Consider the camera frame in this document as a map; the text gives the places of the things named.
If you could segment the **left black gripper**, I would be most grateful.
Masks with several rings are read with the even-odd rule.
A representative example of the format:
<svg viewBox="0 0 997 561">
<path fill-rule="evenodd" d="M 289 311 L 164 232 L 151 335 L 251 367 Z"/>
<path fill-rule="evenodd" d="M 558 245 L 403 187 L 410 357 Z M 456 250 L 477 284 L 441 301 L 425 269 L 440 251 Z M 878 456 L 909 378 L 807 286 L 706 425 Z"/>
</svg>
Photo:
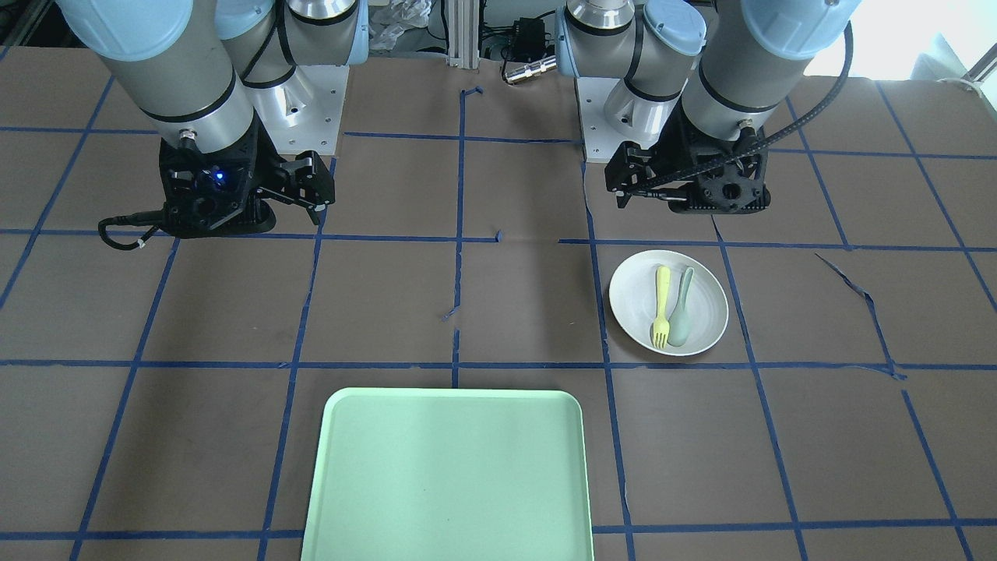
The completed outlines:
<svg viewBox="0 0 997 561">
<path fill-rule="evenodd" d="M 685 201 L 667 201 L 667 193 L 646 195 L 650 188 L 636 186 L 658 175 L 670 175 L 713 160 L 726 160 L 759 141 L 754 122 L 745 127 L 735 125 L 734 139 L 717 139 L 699 130 L 685 115 L 679 103 L 664 125 L 659 141 L 649 149 L 637 142 L 620 142 L 608 166 L 604 169 L 606 189 L 615 196 L 616 206 L 624 209 L 634 192 L 643 198 L 668 203 L 676 213 L 751 214 L 762 212 L 770 205 L 770 192 L 765 184 L 768 150 L 739 157 L 733 163 L 721 164 L 711 170 L 690 175 L 666 184 L 680 189 Z"/>
</svg>

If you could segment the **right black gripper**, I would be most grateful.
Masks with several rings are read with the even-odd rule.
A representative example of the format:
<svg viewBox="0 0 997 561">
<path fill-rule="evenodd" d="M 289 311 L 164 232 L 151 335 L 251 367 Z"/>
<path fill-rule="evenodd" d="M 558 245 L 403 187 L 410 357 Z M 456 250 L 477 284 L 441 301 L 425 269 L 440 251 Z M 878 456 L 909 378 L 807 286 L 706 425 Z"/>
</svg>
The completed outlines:
<svg viewBox="0 0 997 561">
<path fill-rule="evenodd" d="M 182 239 L 272 230 L 277 216 L 257 189 L 273 179 L 270 198 L 302 207 L 313 226 L 336 202 L 333 174 L 319 153 L 306 150 L 292 161 L 277 162 L 259 117 L 235 143 L 217 152 L 203 153 L 188 139 L 178 148 L 161 141 L 159 173 L 165 196 L 160 228 Z"/>
</svg>

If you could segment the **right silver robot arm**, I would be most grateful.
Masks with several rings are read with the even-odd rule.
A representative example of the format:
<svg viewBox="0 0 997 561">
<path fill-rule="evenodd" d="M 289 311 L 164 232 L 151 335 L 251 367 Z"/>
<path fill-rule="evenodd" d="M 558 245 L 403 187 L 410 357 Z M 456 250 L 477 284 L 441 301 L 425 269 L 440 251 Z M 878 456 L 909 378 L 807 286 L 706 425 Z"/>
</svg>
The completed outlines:
<svg viewBox="0 0 997 561">
<path fill-rule="evenodd" d="M 317 150 L 285 159 L 271 134 L 320 123 L 306 66 L 369 55 L 367 1 L 61 1 L 68 28 L 160 135 L 159 210 L 107 217 L 104 244 L 267 233 L 272 202 L 318 226 L 335 181 Z"/>
</svg>

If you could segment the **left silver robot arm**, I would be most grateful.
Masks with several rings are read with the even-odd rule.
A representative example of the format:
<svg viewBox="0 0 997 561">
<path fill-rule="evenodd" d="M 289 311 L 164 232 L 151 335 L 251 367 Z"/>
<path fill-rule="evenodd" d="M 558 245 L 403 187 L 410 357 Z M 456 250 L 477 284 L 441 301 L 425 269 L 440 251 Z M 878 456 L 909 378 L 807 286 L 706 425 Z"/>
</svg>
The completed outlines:
<svg viewBox="0 0 997 561">
<path fill-rule="evenodd" d="M 854 59 L 857 1 L 567 1 L 555 54 L 573 78 L 615 79 L 603 111 L 625 136 L 603 170 L 623 209 L 751 214 L 770 205 L 770 147 L 823 113 Z M 817 54 L 844 40 L 843 68 L 811 110 L 765 124 Z"/>
</svg>

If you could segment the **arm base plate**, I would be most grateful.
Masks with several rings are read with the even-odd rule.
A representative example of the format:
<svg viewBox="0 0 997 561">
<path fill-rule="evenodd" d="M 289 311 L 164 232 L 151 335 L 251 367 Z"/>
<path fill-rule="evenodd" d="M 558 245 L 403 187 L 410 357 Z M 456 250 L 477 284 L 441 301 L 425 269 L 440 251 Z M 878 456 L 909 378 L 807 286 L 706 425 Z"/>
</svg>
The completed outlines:
<svg viewBox="0 0 997 561">
<path fill-rule="evenodd" d="M 620 79 L 580 77 L 576 79 L 578 117 L 583 132 L 585 161 L 607 164 L 620 143 L 628 141 L 605 116 L 604 106 L 609 93 Z"/>
<path fill-rule="evenodd" d="M 299 66 L 284 84 L 257 95 L 257 111 L 281 155 L 337 153 L 348 66 Z"/>
</svg>

